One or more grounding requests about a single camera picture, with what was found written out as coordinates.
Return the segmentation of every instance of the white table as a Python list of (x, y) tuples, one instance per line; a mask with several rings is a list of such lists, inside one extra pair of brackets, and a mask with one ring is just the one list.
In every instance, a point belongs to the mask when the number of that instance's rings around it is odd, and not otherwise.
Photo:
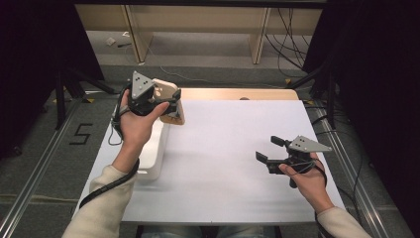
[[(161, 173), (153, 181), (135, 184), (123, 221), (141, 224), (284, 224), (313, 222), (314, 211), (287, 176), (271, 175), (256, 159), (287, 153), (270, 136), (293, 140), (298, 135), (316, 141), (298, 100), (183, 100), (185, 125), (169, 127)], [(110, 128), (92, 168), (90, 181), (112, 163), (119, 147), (109, 146)], [(339, 207), (344, 204), (331, 177), (327, 190)]]

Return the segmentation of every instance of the black strap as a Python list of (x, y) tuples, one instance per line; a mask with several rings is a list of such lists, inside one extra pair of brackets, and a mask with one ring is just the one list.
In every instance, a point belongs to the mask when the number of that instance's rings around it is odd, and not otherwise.
[[(324, 177), (325, 186), (327, 186), (327, 175), (325, 174), (325, 171), (323, 171), (318, 166), (315, 166), (314, 169), (321, 173), (321, 175)], [(333, 236), (330, 233), (328, 233), (328, 231), (321, 225), (321, 223), (319, 223), (316, 212), (315, 212), (315, 222), (318, 226), (319, 237), (333, 238)]]
[(106, 185), (104, 185), (104, 186), (102, 186), (102, 187), (100, 187), (100, 188), (98, 188), (98, 189), (96, 189), (94, 191), (92, 191), (89, 195), (87, 195), (86, 197), (84, 197), (83, 200), (80, 202), (79, 209), (82, 206), (84, 206), (87, 202), (93, 200), (98, 195), (100, 195), (100, 194), (102, 194), (102, 193), (104, 193), (104, 192), (106, 192), (106, 191), (108, 191), (108, 190), (110, 190), (110, 189), (112, 189), (112, 188), (114, 188), (114, 187), (116, 187), (118, 185), (121, 185), (124, 182), (128, 181), (129, 179), (131, 179), (137, 173), (137, 170), (139, 169), (139, 164), (140, 164), (140, 160), (137, 159), (136, 164), (133, 166), (133, 168), (131, 169), (131, 171), (127, 175), (125, 175), (125, 176), (123, 176), (121, 178), (118, 178), (117, 180), (115, 180), (115, 181), (113, 181), (113, 182), (111, 182), (109, 184), (106, 184)]
[(121, 130), (121, 116), (124, 114), (120, 114), (121, 108), (121, 101), (123, 100), (124, 92), (131, 87), (131, 83), (127, 84), (120, 92), (120, 96), (118, 97), (117, 107), (115, 108), (114, 116), (111, 120), (112, 127), (117, 131), (118, 135), (124, 140), (123, 132)]

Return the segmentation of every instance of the hand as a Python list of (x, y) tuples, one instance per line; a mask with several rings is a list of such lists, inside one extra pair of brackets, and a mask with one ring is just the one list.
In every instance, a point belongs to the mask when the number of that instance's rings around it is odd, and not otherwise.
[[(318, 161), (318, 157), (315, 153), (311, 153), (311, 158), (316, 159), (316, 166), (324, 170), (322, 163)], [(279, 168), (285, 175), (296, 182), (300, 193), (302, 193), (306, 200), (312, 205), (317, 214), (334, 207), (334, 204), (325, 189), (324, 177), (319, 171), (312, 169), (305, 174), (299, 174), (286, 164), (280, 165)]]
[[(121, 100), (121, 107), (128, 105), (128, 95), (129, 90), (126, 90)], [(138, 116), (131, 111), (121, 116), (124, 141), (120, 153), (112, 164), (115, 169), (124, 173), (132, 169), (143, 146), (151, 138), (155, 121), (168, 106), (168, 102), (161, 103), (147, 116)]]

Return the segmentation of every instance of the wire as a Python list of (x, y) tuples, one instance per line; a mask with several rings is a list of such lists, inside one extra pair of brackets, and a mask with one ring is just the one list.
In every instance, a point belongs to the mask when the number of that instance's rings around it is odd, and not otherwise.
[(110, 146), (119, 146), (119, 145), (121, 145), (123, 143), (123, 139), (121, 139), (121, 138), (120, 138), (120, 142), (119, 143), (112, 143), (111, 142), (112, 135), (114, 135), (114, 127), (113, 126), (111, 126), (111, 135), (108, 138), (108, 144)]
[[(338, 131), (338, 130), (331, 130), (331, 131), (319, 132), (319, 133), (316, 133), (315, 135), (318, 136), (318, 135), (323, 135), (323, 134), (328, 134), (328, 133), (340, 133), (340, 134), (344, 134), (344, 135), (347, 135), (349, 138), (351, 138), (357, 144), (359, 143), (359, 141), (353, 135), (351, 135), (351, 134), (349, 134), (347, 132)], [(362, 153), (362, 149), (361, 149), (361, 146), (360, 145), (358, 145), (358, 149), (359, 149), (360, 163), (359, 163), (359, 167), (358, 167), (358, 170), (357, 170), (357, 173), (356, 173), (355, 183), (353, 184), (353, 188), (352, 188), (353, 195), (350, 196), (350, 197), (351, 197), (352, 203), (355, 206), (355, 212), (357, 214), (358, 221), (359, 221), (360, 225), (363, 226), (362, 225), (362, 217), (361, 217), (361, 215), (359, 213), (359, 206), (358, 206), (358, 202), (357, 202), (357, 199), (356, 199), (356, 189), (357, 189), (357, 185), (359, 183), (359, 177), (360, 177), (360, 174), (361, 174), (361, 171), (362, 171), (362, 165), (363, 165), (364, 155)]]
[(328, 117), (328, 115), (324, 115), (324, 116), (321, 116), (321, 117), (319, 117), (319, 118), (317, 118), (317, 119), (315, 119), (311, 124), (312, 124), (312, 126), (313, 125), (315, 125), (315, 124), (317, 124), (318, 122), (320, 122), (321, 120), (323, 120), (323, 119), (325, 119), (325, 118), (327, 118)]
[(278, 12), (278, 15), (279, 15), (279, 17), (281, 19), (281, 22), (283, 23), (284, 29), (286, 30), (286, 37), (285, 38), (287, 38), (287, 36), (290, 38), (290, 40), (292, 42), (292, 45), (293, 45), (294, 54), (296, 55), (296, 59), (299, 62), (300, 67), (302, 67), (302, 63), (300, 62), (299, 56), (297, 55), (297, 53), (299, 53), (299, 55), (302, 58), (303, 62), (305, 62), (305, 59), (302, 56), (299, 48), (297, 47), (297, 45), (296, 45), (296, 43), (294, 42), (294, 39), (293, 39), (293, 29), (292, 29), (292, 26), (291, 26), (292, 25), (292, 19), (293, 19), (293, 9), (292, 8), (289, 8), (289, 23), (288, 23), (288, 27), (286, 26), (286, 23), (285, 23), (285, 21), (283, 19), (283, 16), (282, 16), (279, 8), (277, 8), (277, 12)]
[(305, 37), (304, 37), (304, 36), (302, 36), (302, 39), (303, 39), (303, 41), (305, 41), (306, 46), (308, 46), (308, 47), (309, 47), (309, 43), (306, 41), (306, 39), (305, 39)]
[[(155, 55), (154, 51), (152, 51), (151, 47), (149, 46), (149, 44), (142, 38), (142, 36), (140, 36), (140, 39), (146, 44), (146, 46), (148, 46), (148, 51), (154, 56), (156, 57), (157, 55)], [(278, 89), (285, 89), (285, 87), (279, 87), (279, 86), (274, 86), (271, 84), (266, 84), (266, 83), (239, 83), (239, 82), (234, 82), (234, 81), (215, 81), (215, 80), (208, 80), (208, 79), (202, 79), (202, 78), (190, 78), (190, 77), (186, 77), (183, 76), (179, 73), (176, 72), (169, 72), (168, 70), (164, 69), (162, 65), (158, 66), (164, 73), (168, 74), (168, 75), (174, 75), (174, 76), (178, 76), (180, 78), (183, 78), (185, 80), (189, 80), (189, 81), (203, 81), (203, 82), (208, 82), (208, 83), (215, 83), (215, 84), (235, 84), (235, 85), (241, 85), (241, 86), (266, 86), (266, 87), (271, 87), (271, 88), (278, 88)]]
[[(12, 199), (16, 198), (17, 194), (0, 194), (0, 198)], [(77, 203), (78, 199), (68, 199), (61, 197), (51, 197), (45, 195), (32, 195), (31, 202), (64, 202), (64, 203)]]
[(292, 76), (292, 75), (289, 75), (289, 74), (285, 73), (283, 70), (281, 70), (281, 68), (280, 68), (280, 54), (277, 54), (277, 69), (284, 76), (287, 76), (287, 77), (300, 77), (300, 76)]
[(319, 107), (319, 106), (307, 106), (306, 109), (327, 109), (327, 107)]
[(128, 181), (129, 179), (131, 179), (133, 176), (136, 175), (137, 170), (139, 169), (139, 164), (140, 164), (140, 160), (137, 159), (136, 163), (134, 164), (133, 168), (130, 170), (130, 172), (126, 175), (124, 175), (121, 178), (118, 178), (116, 180), (114, 180), (111, 183), (108, 183), (104, 186), (101, 186), (100, 188), (90, 192), (86, 197), (83, 198), (83, 200), (81, 200), (80, 204), (79, 204), (79, 209), (84, 206), (87, 202), (93, 200), (95, 197), (101, 195), (102, 193), (105, 193), (106, 191), (123, 184), (124, 182)]
[(295, 174), (291, 174), (291, 176), (294, 176), (294, 175), (297, 175), (297, 174), (302, 174), (304, 171), (307, 171), (308, 169), (315, 167), (315, 160), (312, 159), (312, 161), (309, 161), (309, 162), (303, 161), (302, 163), (296, 163), (296, 164), (289, 165), (289, 166), (291, 168), (293, 168), (293, 167), (304, 166), (304, 165), (307, 165), (307, 166), (305, 168), (297, 171)]
[(293, 51), (293, 52), (299, 52), (299, 53), (301, 53), (301, 54), (304, 54), (304, 55), (307, 55), (307, 53), (304, 53), (304, 52), (301, 52), (301, 51), (299, 51), (299, 50), (297, 50), (297, 49), (292, 49), (292, 48), (290, 48), (290, 47), (287, 47), (287, 46), (285, 46), (284, 44), (285, 44), (285, 40), (286, 40), (286, 38), (284, 38), (284, 40), (283, 40), (283, 43), (281, 43), (278, 39), (277, 39), (277, 37), (275, 36), (275, 35), (272, 35), (272, 37), (278, 42), (278, 44), (279, 45), (281, 45), (281, 47), (282, 48), (285, 48), (285, 49), (288, 49), (288, 50), (290, 50), (290, 51)]
[(302, 69), (302, 67), (299, 66), (296, 62), (292, 61), (289, 57), (285, 56), (281, 51), (279, 51), (278, 48), (271, 42), (271, 40), (268, 38), (267, 35), (265, 35), (265, 37), (268, 40), (269, 44), (274, 48), (274, 50), (277, 51), (285, 60), (289, 61), (291, 64), (293, 64), (297, 68)]
[(312, 86), (309, 86), (309, 87), (302, 87), (302, 88), (296, 88), (296, 89), (294, 89), (295, 91), (303, 91), (303, 90), (306, 90), (306, 89), (309, 89), (309, 88), (312, 88)]
[(127, 47), (127, 46), (129, 46), (129, 45), (131, 45), (131, 43), (118, 45), (118, 46), (117, 46), (117, 48)]

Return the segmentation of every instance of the white sleeve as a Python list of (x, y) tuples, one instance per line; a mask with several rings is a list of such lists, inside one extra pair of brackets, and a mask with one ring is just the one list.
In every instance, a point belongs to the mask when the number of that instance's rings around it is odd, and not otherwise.
[(333, 207), (318, 214), (318, 221), (328, 233), (337, 238), (370, 237), (346, 210)]
[[(107, 166), (102, 175), (90, 183), (96, 190), (125, 174)], [(133, 193), (135, 177), (100, 194), (77, 211), (62, 237), (118, 237), (120, 222)]]

